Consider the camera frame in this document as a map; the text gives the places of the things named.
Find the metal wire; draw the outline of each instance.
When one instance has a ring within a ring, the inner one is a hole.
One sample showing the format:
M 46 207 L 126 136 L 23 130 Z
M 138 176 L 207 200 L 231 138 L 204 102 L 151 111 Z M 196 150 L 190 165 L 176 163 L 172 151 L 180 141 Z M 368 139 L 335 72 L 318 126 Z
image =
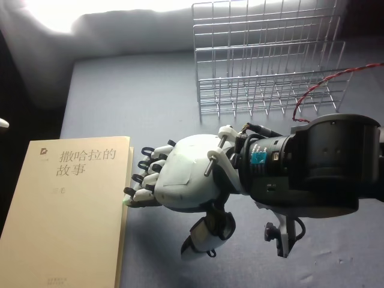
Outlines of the metal wire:
M 211 1 L 194 4 L 197 99 L 202 113 L 295 106 L 301 93 L 338 71 L 337 0 Z M 340 108 L 350 79 L 327 83 L 299 107 Z

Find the gray tablecloth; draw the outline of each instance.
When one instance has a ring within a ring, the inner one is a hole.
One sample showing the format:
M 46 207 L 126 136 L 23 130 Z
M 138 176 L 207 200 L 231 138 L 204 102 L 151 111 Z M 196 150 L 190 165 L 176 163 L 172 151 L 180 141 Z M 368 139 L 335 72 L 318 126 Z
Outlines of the gray tablecloth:
M 355 46 L 344 66 L 383 60 L 380 49 Z M 383 70 L 356 73 L 342 112 L 361 113 L 384 123 Z M 192 53 L 127 56 L 79 62 L 73 72 L 61 138 L 131 137 L 134 169 L 141 147 L 163 146 L 169 139 L 216 134 L 222 125 L 245 122 L 288 134 L 291 113 L 273 111 L 206 115 L 200 123 Z M 304 116 L 316 117 L 312 109 Z M 121 287 L 383 287 L 384 205 L 362 200 L 360 210 L 339 218 L 304 218 L 307 234 L 288 259 L 263 240 L 264 226 L 277 220 L 257 209 L 249 197 L 231 196 L 236 231 L 217 249 L 217 257 L 182 262 L 179 251 L 190 227 L 202 214 L 164 207 L 129 209 Z

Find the wire basket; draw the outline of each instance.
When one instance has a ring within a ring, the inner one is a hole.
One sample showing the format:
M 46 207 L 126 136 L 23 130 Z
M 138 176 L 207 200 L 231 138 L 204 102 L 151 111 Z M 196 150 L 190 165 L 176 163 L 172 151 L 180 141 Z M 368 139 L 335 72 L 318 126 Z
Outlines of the wire basket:
M 283 113 L 338 71 L 345 43 L 334 41 L 333 1 L 214 1 L 192 6 L 197 100 L 202 113 Z M 310 94 L 318 113 L 343 101 L 349 78 Z

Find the red wire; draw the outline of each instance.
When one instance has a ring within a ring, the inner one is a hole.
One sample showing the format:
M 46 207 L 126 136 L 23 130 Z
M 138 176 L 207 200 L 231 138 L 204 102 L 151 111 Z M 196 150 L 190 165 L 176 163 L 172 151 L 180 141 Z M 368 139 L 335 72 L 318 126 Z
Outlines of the red wire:
M 307 122 L 309 123 L 310 121 L 306 120 L 306 119 L 296 119 L 295 116 L 296 116 L 296 112 L 297 112 L 297 109 L 299 108 L 301 102 L 306 98 L 306 96 L 312 92 L 313 90 L 315 90 L 316 88 L 318 88 L 322 83 L 324 82 L 327 82 L 329 80 L 331 80 L 332 78 L 335 78 L 335 77 L 338 77 L 340 75 L 343 75 L 345 73 L 351 73 L 351 72 L 355 72 L 355 71 L 360 71 L 360 70 L 364 70 L 364 69 L 367 69 L 367 68 L 373 68 L 373 67 L 378 67 L 378 66 L 384 66 L 384 63 L 373 63 L 373 64 L 368 64 L 366 66 L 363 66 L 363 67 L 357 67 L 357 68 L 349 68 L 347 70 L 344 70 L 344 71 L 341 71 L 339 73 L 336 73 L 336 74 L 333 74 L 333 75 L 329 75 L 327 77 L 325 77 L 323 80 L 321 80 L 318 84 L 314 85 L 313 87 L 311 87 L 301 98 L 300 100 L 297 102 L 296 104 L 296 107 L 293 111 L 293 117 L 292 117 L 292 120 L 294 121 L 298 121 L 298 122 Z

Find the book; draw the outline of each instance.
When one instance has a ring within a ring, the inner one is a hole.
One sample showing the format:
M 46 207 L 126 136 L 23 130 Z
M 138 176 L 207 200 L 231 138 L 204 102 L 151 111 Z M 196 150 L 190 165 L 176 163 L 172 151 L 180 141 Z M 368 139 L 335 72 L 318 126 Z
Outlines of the book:
M 0 238 L 0 286 L 119 287 L 128 137 L 32 141 Z

